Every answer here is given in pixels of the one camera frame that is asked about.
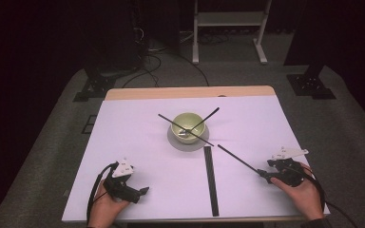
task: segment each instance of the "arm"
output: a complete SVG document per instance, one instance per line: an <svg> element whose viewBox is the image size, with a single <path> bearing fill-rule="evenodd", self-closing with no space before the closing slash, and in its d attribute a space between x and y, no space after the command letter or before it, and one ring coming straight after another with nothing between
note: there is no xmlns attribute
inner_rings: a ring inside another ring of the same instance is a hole
<svg viewBox="0 0 365 228"><path fill-rule="evenodd" d="M124 210L128 201L116 201L109 194L106 193L103 187L103 182L99 185L99 190L96 193L95 201L91 207L90 219L87 227L106 228L109 227Z"/></svg>
<svg viewBox="0 0 365 228"><path fill-rule="evenodd" d="M307 175L312 175L309 171L310 167L303 163L301 166L305 168L304 172ZM308 222L304 223L301 227L331 227L322 211L319 192L309 180L304 180L297 187L286 185L276 178L272 178L271 182L292 199L297 209L307 219Z"/></svg>

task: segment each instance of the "white plastic part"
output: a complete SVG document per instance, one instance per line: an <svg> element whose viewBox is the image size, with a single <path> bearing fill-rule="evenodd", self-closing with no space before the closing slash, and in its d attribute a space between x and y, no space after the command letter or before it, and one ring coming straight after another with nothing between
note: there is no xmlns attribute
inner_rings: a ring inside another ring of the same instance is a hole
<svg viewBox="0 0 365 228"><path fill-rule="evenodd" d="M123 159L121 162L119 162L118 167L112 173L112 177L119 178L130 174L133 174L133 168L128 163L128 161L126 161L126 159Z"/></svg>
<svg viewBox="0 0 365 228"><path fill-rule="evenodd" d="M291 159L296 156L308 154L308 150L306 149L294 149L294 148L285 148L284 146L280 149L280 151L272 156L273 160L285 160Z"/></svg>

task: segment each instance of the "green bowl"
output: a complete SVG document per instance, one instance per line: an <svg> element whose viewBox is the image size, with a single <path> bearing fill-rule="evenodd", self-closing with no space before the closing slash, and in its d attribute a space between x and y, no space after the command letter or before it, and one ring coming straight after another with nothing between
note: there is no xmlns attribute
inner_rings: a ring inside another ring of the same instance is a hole
<svg viewBox="0 0 365 228"><path fill-rule="evenodd" d="M199 137L205 131L205 123L201 123L200 125L196 126L194 129L192 129L192 127L194 127L201 121L202 121L202 117L200 117L199 115L197 115L195 113L191 113L191 112L182 113L182 114L178 115L176 118L174 118L174 120L173 120L174 123L182 126L185 129L188 129L188 130L190 129L192 131L192 133L194 133L195 135L197 135ZM171 125L171 131L173 132L173 134L177 138L177 140L180 141L181 143L191 144L191 143L194 143L199 140L197 137L195 137L194 135L192 135L190 133L184 133L184 131L180 127L176 126L175 124Z"/></svg>

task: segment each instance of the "white rack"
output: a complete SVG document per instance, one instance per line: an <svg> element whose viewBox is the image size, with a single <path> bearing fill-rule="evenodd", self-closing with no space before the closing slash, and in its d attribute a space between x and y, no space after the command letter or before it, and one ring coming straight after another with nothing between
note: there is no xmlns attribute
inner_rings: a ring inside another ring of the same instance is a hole
<svg viewBox="0 0 365 228"><path fill-rule="evenodd" d="M229 26L259 26L259 34L253 39L262 64L267 64L261 41L268 20L272 0L267 0L264 11L246 12L198 12L198 0L195 1L194 14L194 44L192 47L192 63L200 62L198 47L198 27L229 27Z"/></svg>

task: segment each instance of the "black sleeve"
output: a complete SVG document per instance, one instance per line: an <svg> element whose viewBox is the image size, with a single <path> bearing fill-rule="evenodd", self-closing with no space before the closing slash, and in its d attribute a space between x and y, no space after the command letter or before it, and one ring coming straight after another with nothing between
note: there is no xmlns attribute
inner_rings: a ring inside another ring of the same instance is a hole
<svg viewBox="0 0 365 228"><path fill-rule="evenodd" d="M330 222L326 218L315 219L301 224L301 228L332 228Z"/></svg>

